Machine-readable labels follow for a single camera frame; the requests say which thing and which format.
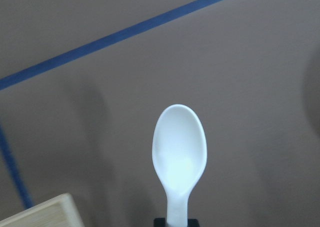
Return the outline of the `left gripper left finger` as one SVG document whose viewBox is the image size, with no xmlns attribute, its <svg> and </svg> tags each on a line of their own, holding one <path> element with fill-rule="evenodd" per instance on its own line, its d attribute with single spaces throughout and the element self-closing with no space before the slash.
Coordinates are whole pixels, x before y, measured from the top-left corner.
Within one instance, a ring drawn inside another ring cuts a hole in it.
<svg viewBox="0 0 320 227">
<path fill-rule="evenodd" d="M 157 217 L 153 220 L 153 227 L 167 227 L 167 221 L 165 217 Z"/>
</svg>

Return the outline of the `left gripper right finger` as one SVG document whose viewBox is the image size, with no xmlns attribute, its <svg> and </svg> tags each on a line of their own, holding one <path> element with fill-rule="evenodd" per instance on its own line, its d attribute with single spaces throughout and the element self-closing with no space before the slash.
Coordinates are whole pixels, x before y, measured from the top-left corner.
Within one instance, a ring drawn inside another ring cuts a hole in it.
<svg viewBox="0 0 320 227">
<path fill-rule="evenodd" d="M 187 220 L 187 227 L 200 227 L 200 223 L 195 218 L 189 218 Z"/>
</svg>

